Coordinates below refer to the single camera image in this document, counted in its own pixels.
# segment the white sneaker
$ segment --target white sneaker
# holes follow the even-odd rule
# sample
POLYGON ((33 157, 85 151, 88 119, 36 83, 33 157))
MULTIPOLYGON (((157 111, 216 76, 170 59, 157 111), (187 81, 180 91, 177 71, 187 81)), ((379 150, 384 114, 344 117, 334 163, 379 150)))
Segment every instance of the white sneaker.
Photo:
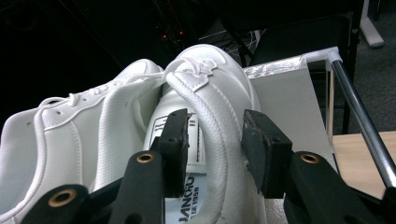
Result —
MULTIPOLYGON (((165 75, 173 91, 161 99, 148 135, 155 133, 150 130, 163 115, 187 107, 202 128, 206 172, 196 174, 203 173, 202 169, 190 168, 184 196, 165 200, 165 223, 265 223, 263 197, 257 193, 241 148, 245 109, 260 111, 242 68, 223 50, 197 45, 181 52, 166 67, 165 75)), ((190 145, 194 137, 189 133, 190 145)), ((151 140, 147 136, 146 148, 151 140)), ((189 165, 196 165, 190 151, 188 170, 189 165)))
POLYGON ((122 177, 130 155, 143 147, 161 71, 139 60, 105 85, 10 117, 0 146, 0 223, 20 223, 43 194, 61 185, 92 192, 122 177), (113 134, 130 144, 107 141, 113 134), (127 147, 129 155, 114 155, 113 146, 127 147))

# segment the dark background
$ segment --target dark background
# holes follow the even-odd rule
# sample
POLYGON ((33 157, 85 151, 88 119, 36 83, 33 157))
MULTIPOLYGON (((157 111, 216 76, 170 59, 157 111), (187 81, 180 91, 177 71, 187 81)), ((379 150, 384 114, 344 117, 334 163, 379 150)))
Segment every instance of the dark background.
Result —
MULTIPOLYGON (((395 131, 396 2, 381 0, 375 21, 377 3, 369 17, 385 46, 371 49, 361 34, 354 85, 376 128, 395 131)), ((239 62, 220 12, 221 3, 209 0, 0 0, 1 126, 46 98, 104 84, 138 59, 165 67, 193 44, 213 44, 239 62)), ((335 134, 342 112, 335 111, 335 134)), ((353 118, 349 132, 360 132, 353 118)))

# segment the tongue label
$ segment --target tongue label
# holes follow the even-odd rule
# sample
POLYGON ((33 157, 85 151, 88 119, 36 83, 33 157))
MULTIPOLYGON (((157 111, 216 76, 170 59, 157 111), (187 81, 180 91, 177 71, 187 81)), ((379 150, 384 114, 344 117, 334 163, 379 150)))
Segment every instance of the tongue label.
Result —
MULTIPOLYGON (((167 116, 162 116, 154 120, 150 144, 152 144, 155 137, 161 136, 167 119, 167 116)), ((187 130, 189 133, 189 158, 186 172, 203 174, 205 173, 204 140, 198 118, 195 114, 192 114, 190 117, 187 130)))
POLYGON ((184 194, 177 199, 165 199, 165 223, 186 223, 195 217, 206 195, 206 175, 189 174, 184 194))

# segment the silver metal pole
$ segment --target silver metal pole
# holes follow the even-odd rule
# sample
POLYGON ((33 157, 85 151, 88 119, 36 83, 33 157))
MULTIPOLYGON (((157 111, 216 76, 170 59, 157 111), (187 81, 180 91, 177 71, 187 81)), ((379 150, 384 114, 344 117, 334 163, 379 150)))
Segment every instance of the silver metal pole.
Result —
POLYGON ((326 131, 332 143, 332 126, 334 120, 334 71, 326 71, 326 131))
POLYGON ((370 150, 370 154, 373 157, 382 181, 387 188, 396 187, 396 165, 379 136, 373 121, 368 115, 361 98, 351 84, 352 82, 349 79, 346 69, 338 60, 332 62, 332 69, 338 77, 338 81, 340 82, 341 89, 343 90, 349 107, 355 114, 359 126, 361 127, 362 136, 370 150))

